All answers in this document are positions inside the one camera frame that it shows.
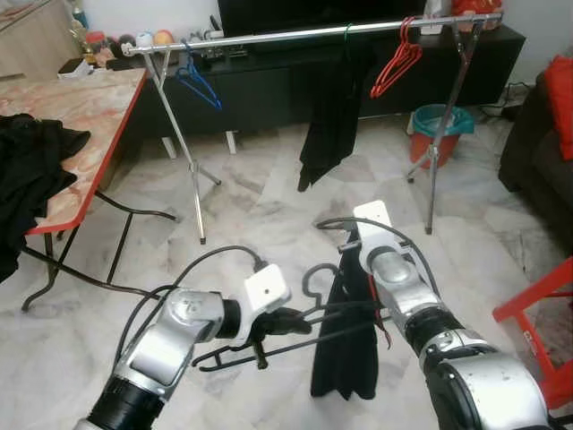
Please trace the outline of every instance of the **television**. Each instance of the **television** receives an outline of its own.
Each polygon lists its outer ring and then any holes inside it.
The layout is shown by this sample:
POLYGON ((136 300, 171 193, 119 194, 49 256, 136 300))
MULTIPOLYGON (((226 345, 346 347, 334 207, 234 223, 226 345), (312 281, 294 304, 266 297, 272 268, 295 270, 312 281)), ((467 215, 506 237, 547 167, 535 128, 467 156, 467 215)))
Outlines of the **television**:
POLYGON ((425 0, 218 0, 226 37, 402 21, 421 15, 424 4, 425 0))

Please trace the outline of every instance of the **red hanger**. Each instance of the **red hanger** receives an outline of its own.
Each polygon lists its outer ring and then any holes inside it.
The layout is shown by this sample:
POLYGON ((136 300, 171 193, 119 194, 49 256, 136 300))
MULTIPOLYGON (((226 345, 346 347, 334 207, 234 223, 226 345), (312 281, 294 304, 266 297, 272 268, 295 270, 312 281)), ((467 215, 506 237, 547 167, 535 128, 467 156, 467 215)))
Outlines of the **red hanger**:
POLYGON ((400 45, 396 54, 386 64, 386 67, 378 75, 370 91, 370 98, 377 99, 381 96, 400 76, 412 67, 422 57, 422 47, 412 44, 408 40, 408 30, 410 23, 415 19, 414 16, 405 18, 400 26, 400 45))

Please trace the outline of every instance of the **hanging clothes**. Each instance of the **hanging clothes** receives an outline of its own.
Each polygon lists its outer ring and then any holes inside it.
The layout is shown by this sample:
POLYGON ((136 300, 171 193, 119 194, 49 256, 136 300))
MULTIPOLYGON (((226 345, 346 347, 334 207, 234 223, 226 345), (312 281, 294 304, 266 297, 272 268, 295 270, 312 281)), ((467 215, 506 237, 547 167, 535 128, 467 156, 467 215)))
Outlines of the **hanging clothes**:
POLYGON ((47 200, 77 179, 61 161, 89 138, 60 121, 0 116, 0 282, 18 269, 24 235, 38 225, 35 217, 46 217, 47 200))
POLYGON ((349 40, 340 59, 330 65, 325 79, 321 80, 311 126, 300 156, 303 169, 298 183, 299 192, 305 191, 352 154, 363 83, 374 64, 375 55, 369 42, 349 40))
MULTIPOLYGON (((349 242, 357 240, 354 231, 349 242)), ((329 304, 372 300, 368 276, 358 261, 358 248, 343 253, 337 277, 332 284, 329 304)), ((372 322, 372 327, 319 343, 314 353, 311 395, 324 396, 332 390, 348 400, 355 392, 362 399, 373 399, 378 380, 378 350, 374 330, 375 311, 356 308, 344 316, 326 320, 320 336, 372 322)))

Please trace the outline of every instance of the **red bucket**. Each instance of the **red bucket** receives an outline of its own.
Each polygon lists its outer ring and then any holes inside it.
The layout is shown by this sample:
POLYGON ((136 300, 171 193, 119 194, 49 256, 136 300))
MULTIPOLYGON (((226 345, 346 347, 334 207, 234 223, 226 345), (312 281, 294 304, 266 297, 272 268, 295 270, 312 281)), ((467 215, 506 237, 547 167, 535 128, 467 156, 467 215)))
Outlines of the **red bucket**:
MULTIPOLYGON (((440 157, 438 158, 438 167, 446 164, 446 161, 451 157, 456 145, 458 144, 459 134, 452 134, 451 136, 444 136, 440 144, 440 157)), ((433 137, 426 136, 422 133, 412 134, 412 146, 410 147, 410 161, 416 163, 428 150, 432 144, 433 137)), ((422 168, 430 168, 430 161, 422 164, 422 168)))

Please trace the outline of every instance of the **sofa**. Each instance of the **sofa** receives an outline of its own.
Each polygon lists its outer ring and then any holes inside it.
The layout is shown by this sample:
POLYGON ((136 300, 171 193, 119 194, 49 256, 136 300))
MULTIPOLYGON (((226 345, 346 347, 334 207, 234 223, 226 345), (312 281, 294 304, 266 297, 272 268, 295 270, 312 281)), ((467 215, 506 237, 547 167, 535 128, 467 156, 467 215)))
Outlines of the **sofa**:
POLYGON ((543 73, 511 129, 499 178, 509 191, 520 191, 561 244, 573 250, 573 160, 566 161, 561 154, 543 73))

